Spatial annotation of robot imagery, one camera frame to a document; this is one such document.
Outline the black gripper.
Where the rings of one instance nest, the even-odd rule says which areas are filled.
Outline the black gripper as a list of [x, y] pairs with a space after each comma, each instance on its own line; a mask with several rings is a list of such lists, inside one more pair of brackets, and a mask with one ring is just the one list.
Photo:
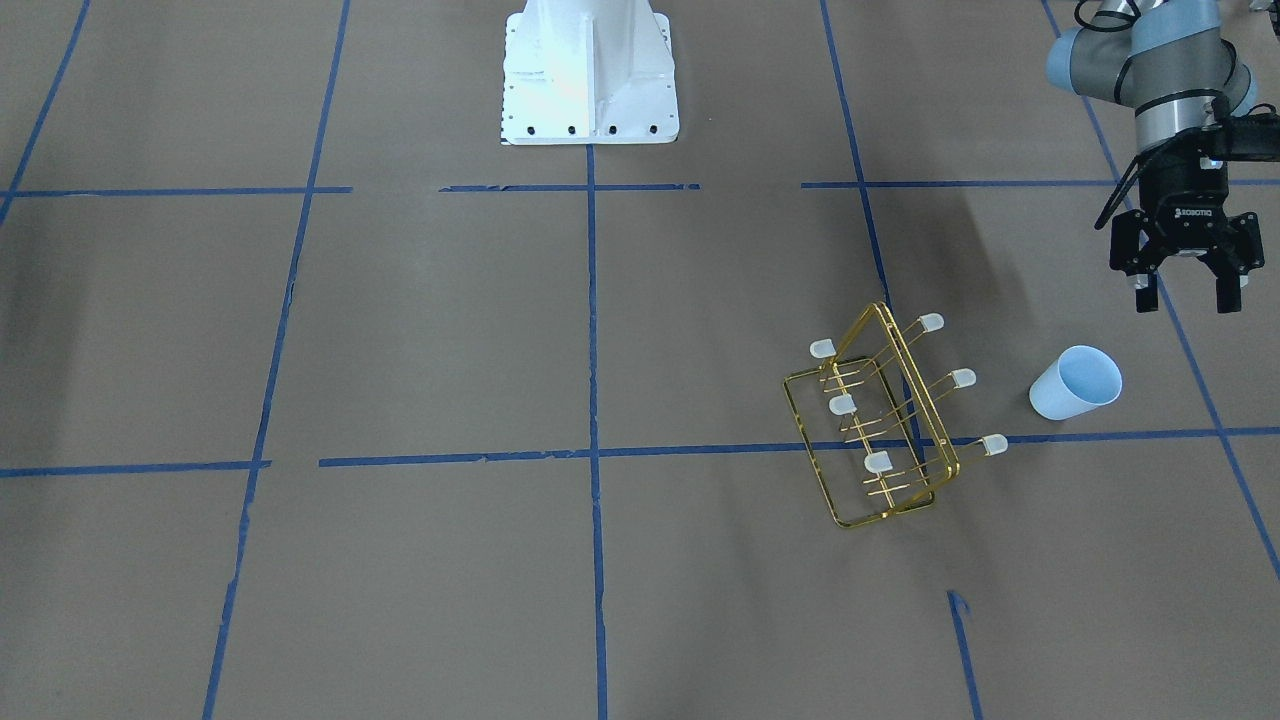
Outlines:
[[1123, 272], [1138, 313], [1158, 310], [1158, 268], [1165, 258], [1197, 252], [1215, 277], [1219, 314], [1242, 310], [1242, 288], [1262, 266], [1253, 211], [1228, 218], [1224, 137], [1172, 137], [1135, 155], [1140, 210], [1111, 220], [1108, 265]]

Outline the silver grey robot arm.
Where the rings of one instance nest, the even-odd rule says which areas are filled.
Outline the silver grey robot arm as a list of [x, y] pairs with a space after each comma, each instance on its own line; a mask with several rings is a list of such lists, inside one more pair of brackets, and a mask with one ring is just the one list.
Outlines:
[[1213, 274], [1217, 310], [1236, 313], [1265, 264], [1258, 218], [1231, 217], [1234, 161], [1277, 160], [1277, 110], [1222, 37], [1216, 1], [1102, 1], [1050, 49], [1044, 73], [1068, 92], [1130, 109], [1135, 155], [1094, 220], [1108, 265], [1138, 313], [1158, 307], [1158, 269], [1194, 258]]

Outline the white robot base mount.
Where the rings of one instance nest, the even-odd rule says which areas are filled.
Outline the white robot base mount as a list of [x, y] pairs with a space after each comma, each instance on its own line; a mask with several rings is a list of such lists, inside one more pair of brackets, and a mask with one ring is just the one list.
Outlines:
[[503, 38], [503, 145], [677, 141], [672, 26], [650, 3], [527, 1]]

